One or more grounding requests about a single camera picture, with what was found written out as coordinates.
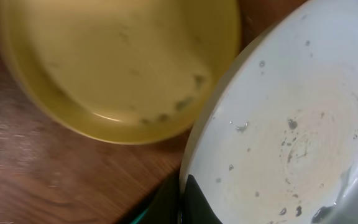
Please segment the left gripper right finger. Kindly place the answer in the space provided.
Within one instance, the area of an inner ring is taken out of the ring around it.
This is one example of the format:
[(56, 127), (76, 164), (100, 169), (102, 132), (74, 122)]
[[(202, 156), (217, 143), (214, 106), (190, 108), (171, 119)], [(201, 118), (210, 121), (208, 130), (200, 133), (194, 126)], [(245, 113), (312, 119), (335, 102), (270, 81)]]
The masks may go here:
[(182, 224), (222, 224), (196, 179), (188, 175), (181, 203)]

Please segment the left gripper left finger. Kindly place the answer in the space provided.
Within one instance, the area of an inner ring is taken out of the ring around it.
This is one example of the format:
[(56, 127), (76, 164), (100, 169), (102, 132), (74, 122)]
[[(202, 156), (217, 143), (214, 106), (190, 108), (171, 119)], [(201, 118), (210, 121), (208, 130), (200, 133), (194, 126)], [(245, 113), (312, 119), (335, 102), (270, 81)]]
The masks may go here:
[(177, 224), (179, 207), (178, 174), (168, 176), (137, 224)]

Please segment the light blue plate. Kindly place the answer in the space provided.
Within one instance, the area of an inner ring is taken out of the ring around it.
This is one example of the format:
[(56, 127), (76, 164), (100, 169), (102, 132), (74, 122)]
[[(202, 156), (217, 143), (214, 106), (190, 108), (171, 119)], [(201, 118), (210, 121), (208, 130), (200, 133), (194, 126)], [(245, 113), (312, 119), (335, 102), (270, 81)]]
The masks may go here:
[(313, 0), (252, 41), (180, 169), (222, 223), (358, 223), (358, 0)]

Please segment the yellow green plate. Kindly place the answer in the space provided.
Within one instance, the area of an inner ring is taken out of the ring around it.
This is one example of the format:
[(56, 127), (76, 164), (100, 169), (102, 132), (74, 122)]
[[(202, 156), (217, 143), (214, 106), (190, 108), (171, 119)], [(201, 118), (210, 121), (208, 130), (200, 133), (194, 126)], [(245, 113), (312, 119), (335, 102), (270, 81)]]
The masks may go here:
[(236, 0), (0, 0), (0, 53), (27, 96), (116, 144), (188, 129), (240, 43)]

